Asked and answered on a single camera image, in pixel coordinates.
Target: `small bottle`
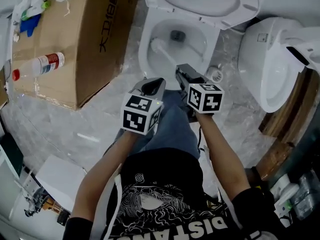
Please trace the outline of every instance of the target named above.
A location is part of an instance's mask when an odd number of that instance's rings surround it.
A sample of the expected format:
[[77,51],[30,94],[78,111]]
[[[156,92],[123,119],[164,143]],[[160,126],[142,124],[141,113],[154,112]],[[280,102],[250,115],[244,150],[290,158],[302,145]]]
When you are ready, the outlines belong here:
[[27,61],[19,69],[15,69],[12,72],[12,79],[18,81],[20,78],[36,78],[62,67],[64,63],[65,56],[61,52],[40,56]]
[[21,15],[21,20],[26,21],[26,20],[29,20],[33,16],[36,16],[38,14],[42,14],[47,8],[50,7],[50,5],[51,4],[49,1],[39,2],[38,4],[30,7],[29,9],[26,9]]

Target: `person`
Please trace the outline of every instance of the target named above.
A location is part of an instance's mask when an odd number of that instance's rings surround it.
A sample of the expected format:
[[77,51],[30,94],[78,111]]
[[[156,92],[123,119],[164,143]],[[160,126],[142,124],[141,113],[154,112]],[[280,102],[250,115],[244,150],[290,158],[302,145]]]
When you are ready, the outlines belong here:
[[[196,113],[214,172],[243,228],[231,216],[208,208],[198,141],[186,105],[176,91],[165,91],[163,103],[155,134],[121,130],[84,177],[63,239],[282,238],[284,228],[272,205],[260,189],[250,187],[240,159],[212,116]],[[108,181],[115,184],[105,194]],[[100,232],[95,226],[99,224]]]

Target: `toilet brush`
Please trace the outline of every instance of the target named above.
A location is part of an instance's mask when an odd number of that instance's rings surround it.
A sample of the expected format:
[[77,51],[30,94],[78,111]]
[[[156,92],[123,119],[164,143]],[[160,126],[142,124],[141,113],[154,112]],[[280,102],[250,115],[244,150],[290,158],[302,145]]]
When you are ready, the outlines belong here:
[[176,67],[177,62],[172,56],[166,51],[166,42],[158,37],[155,37],[150,42],[151,49],[156,53],[162,53]]

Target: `wrist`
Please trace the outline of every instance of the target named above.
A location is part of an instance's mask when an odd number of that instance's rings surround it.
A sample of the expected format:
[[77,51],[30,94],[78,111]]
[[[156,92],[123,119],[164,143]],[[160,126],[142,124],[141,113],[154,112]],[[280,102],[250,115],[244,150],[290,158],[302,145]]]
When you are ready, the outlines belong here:
[[213,121],[212,114],[201,114],[199,112],[195,112],[195,116],[199,122],[200,121],[207,121],[207,120]]
[[129,131],[129,130],[126,130],[123,135],[125,135],[129,140],[133,142],[137,141],[142,136],[139,133]]

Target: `marble floor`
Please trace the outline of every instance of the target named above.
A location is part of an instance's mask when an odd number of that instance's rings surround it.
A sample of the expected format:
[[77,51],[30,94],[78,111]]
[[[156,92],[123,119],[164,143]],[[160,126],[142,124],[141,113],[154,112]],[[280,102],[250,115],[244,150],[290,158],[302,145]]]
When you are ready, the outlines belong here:
[[[78,111],[18,94],[9,83],[9,103],[1,117],[24,155],[25,164],[39,170],[50,155],[89,170],[113,142],[120,127],[120,107],[126,92],[144,75],[138,62],[138,49],[147,15],[144,0],[139,0],[131,27],[122,73]],[[245,167],[257,164],[274,142],[262,135],[258,126],[265,113],[244,86],[238,73],[238,50],[242,35],[221,31],[211,65],[223,72],[225,91],[222,112],[214,119]],[[198,135],[199,124],[192,129]],[[200,158],[203,187],[209,195],[217,193],[214,173],[203,152]]]

